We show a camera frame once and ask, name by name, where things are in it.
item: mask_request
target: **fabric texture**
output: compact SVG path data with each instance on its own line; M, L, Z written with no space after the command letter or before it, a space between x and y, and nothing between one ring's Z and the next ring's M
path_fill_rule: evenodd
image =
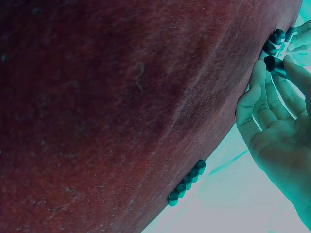
M0 232L140 232L301 2L0 1Z

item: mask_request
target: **finger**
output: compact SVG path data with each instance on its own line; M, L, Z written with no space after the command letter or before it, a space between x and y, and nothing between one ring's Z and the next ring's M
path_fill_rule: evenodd
M284 78L279 76L272 76L273 81L282 96L285 105L291 111L291 113L299 118L304 115L306 110L305 101L297 94L292 88L291 84Z
M257 61L254 65L253 72L249 81L249 86L252 87L258 84L261 87L261 96L254 105L254 118L262 128L267 129L272 122L277 121L277 117L271 111L268 105L267 93L265 88L266 82L266 64L263 61Z
M303 67L293 63L290 56L284 58L284 69L288 79L307 96L311 87L311 74Z
M268 105L274 115L278 120L293 120L291 114L287 111L287 109L282 105L278 94L276 92L276 88L273 85L271 74L267 72L266 76L266 93L268 99Z
M311 49L311 45L302 45L292 50L291 53L306 53Z
M309 45L311 43L310 37L311 37L311 30L301 35L295 41L292 41L290 45L288 46L288 50L292 51L293 49L300 47L302 45Z
M248 92L242 95L238 101L237 127L247 146L249 146L251 140L261 132L253 119L254 104L258 101L260 95L261 88L255 84Z
M304 33L306 33L308 30L311 29L311 20L305 22L304 24L302 24L299 27L296 27L295 30L298 32L298 35L294 35L292 40L295 41L298 38L301 37L301 35L303 35Z

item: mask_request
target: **scratch mark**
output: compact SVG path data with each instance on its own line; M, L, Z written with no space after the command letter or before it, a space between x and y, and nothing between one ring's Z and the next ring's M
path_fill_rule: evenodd
M48 218L48 220L51 220L58 211L63 211L63 210L66 210L68 206L74 204L77 199L80 197L80 193L75 191L75 190L72 190L70 189L69 187L66 187L65 188L65 191L66 192L70 192L70 196L72 198L72 201L65 204L65 205L59 205L59 206L56 206L54 209L53 209L53 213L51 214L51 216Z
M139 83L140 80L141 80L141 76L144 74L145 72L145 64L144 63L141 63L141 66L140 66L140 74L138 76L136 76L136 82L135 84L138 86L138 88L143 92L143 88L141 86L141 84Z
M45 35L45 44L48 44L50 42L50 35L51 35L51 31L52 31L53 21L57 15L57 13L58 13L58 9L53 12L53 14L50 17L50 20L48 22L48 30L47 30L47 33Z

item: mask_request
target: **light background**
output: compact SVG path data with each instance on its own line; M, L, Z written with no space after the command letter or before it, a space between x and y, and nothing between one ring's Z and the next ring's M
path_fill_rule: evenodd
M296 26L311 19L304 0ZM234 125L207 168L174 207L143 233L309 233L293 205L253 161Z

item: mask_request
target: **red surface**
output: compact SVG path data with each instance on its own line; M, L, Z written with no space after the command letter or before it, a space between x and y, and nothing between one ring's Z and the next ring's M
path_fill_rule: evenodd
M301 5L40 2L0 2L1 233L140 232Z

